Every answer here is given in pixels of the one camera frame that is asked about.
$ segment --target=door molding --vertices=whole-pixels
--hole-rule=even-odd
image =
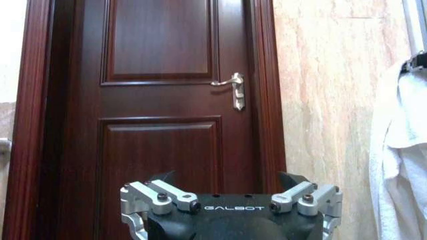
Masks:
[[[47,225],[54,221],[53,211],[45,211],[46,206],[54,208],[50,204],[58,192],[54,166],[58,166],[61,146],[54,146],[54,140],[61,138],[57,129],[62,127],[61,103],[66,94],[66,84],[57,80],[66,79],[69,74],[63,59],[70,52],[70,27],[80,24],[73,22],[70,12],[76,7],[73,0],[27,0],[26,4],[2,225],[2,239],[7,240],[53,234],[47,228],[39,229],[37,222],[42,220]],[[249,0],[246,8],[252,79],[257,80],[250,86],[250,97],[258,176],[261,191],[277,193],[281,188],[276,173],[285,170],[285,152],[272,0]]]

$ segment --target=wall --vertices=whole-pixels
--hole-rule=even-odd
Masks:
[[[0,1],[0,138],[11,139],[18,87],[26,0]],[[7,185],[9,156],[0,155],[0,236]]]
[[[334,239],[374,239],[368,149],[378,75],[409,56],[400,0],[273,0],[285,163],[342,190]]]

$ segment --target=dark brown door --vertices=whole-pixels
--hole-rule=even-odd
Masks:
[[[244,0],[77,0],[57,239],[125,239],[118,189],[260,191]],[[244,75],[245,108],[232,86]]]

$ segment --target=door lock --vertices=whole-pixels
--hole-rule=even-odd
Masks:
[[[244,89],[244,79],[240,73],[233,73],[230,79],[222,82],[213,81],[210,85],[214,87],[230,84],[232,86],[232,106],[240,112],[245,107],[245,89]]]

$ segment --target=raised door panel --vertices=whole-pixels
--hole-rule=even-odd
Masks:
[[[217,65],[216,8],[216,0],[108,0],[101,83],[208,81]]]
[[[96,205],[98,239],[121,239],[118,189],[176,171],[176,186],[196,193],[222,191],[218,116],[100,120]]]

